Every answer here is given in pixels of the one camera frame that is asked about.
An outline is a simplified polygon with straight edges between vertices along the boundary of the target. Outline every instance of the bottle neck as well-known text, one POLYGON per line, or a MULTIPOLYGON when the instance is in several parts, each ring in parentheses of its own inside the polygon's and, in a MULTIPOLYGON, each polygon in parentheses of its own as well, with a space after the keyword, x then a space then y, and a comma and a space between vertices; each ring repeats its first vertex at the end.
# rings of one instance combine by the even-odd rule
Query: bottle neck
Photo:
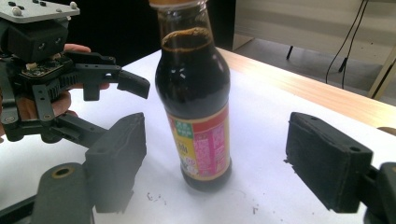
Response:
POLYGON ((186 52, 214 46, 205 0, 157 8, 157 13, 163 49, 186 52))

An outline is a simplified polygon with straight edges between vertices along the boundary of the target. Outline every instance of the dark brown liquid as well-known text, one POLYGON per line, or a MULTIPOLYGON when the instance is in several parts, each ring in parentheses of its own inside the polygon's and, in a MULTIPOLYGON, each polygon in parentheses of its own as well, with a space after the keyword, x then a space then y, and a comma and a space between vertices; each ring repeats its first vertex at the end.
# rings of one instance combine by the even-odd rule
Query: dark brown liquid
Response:
MULTIPOLYGON (((163 55, 156 78, 165 110, 180 119, 201 119, 220 111, 228 102, 230 70, 205 29, 170 34, 163 40, 163 55)), ((229 178, 231 165, 210 181, 183 176, 195 189, 213 190, 229 178)))

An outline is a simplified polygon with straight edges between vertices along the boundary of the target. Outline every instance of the human hand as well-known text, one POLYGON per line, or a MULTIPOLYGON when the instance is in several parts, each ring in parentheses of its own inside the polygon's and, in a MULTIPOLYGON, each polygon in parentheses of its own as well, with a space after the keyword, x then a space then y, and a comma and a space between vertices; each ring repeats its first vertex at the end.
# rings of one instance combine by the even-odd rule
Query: human hand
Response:
MULTIPOLYGON (((91 52, 91 49, 85 46, 81 45, 76 45, 76 44, 65 44, 64 45, 64 50, 74 50, 74 51, 80 51, 80 52, 91 52)), ((109 87, 108 83, 102 84, 100 86, 101 90, 107 89, 109 87)), ((81 89, 82 85, 76 84, 72 87, 71 89, 81 89)), ((0 102, 3 102, 2 94, 0 94, 0 102)), ((62 92, 58 99, 52 103, 52 108, 55 116, 59 116, 63 113, 71 113, 74 115, 77 115, 73 111, 68 111, 68 108, 71 105, 71 98, 70 98, 70 92, 69 91, 64 91, 62 92)), ((28 119, 37 119, 37 114, 35 110, 35 102, 22 97, 21 99, 17 100, 17 107, 20 112, 21 120, 28 120, 28 119)), ((0 122, 0 137, 5 134, 3 125, 0 122)))

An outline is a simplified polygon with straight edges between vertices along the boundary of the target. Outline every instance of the bottle cap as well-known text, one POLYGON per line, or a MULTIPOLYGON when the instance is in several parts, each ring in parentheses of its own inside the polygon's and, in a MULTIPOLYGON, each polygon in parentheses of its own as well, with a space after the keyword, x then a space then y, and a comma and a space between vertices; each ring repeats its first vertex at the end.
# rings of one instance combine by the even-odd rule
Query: bottle cap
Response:
POLYGON ((180 7, 204 0, 148 0, 152 7, 180 7))

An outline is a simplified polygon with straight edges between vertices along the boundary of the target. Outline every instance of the floor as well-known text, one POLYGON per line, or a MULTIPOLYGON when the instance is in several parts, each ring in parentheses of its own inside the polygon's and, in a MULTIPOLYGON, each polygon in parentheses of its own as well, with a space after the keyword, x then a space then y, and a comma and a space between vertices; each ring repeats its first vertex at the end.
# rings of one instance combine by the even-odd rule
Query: floor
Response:
MULTIPOLYGON (((286 56, 289 49, 290 46, 287 45, 253 39, 234 52, 305 77, 311 77, 315 80, 325 82, 326 73, 334 55, 294 47, 290 58, 287 60, 286 56)), ((343 73, 339 73, 338 70, 343 60, 344 58, 342 57, 337 58, 328 75, 328 83, 339 88, 342 88, 343 73)), ((370 64, 349 59, 346 66, 344 89, 366 96, 381 67, 380 64, 370 64)), ((390 82, 379 101, 396 106, 396 77, 390 82)))

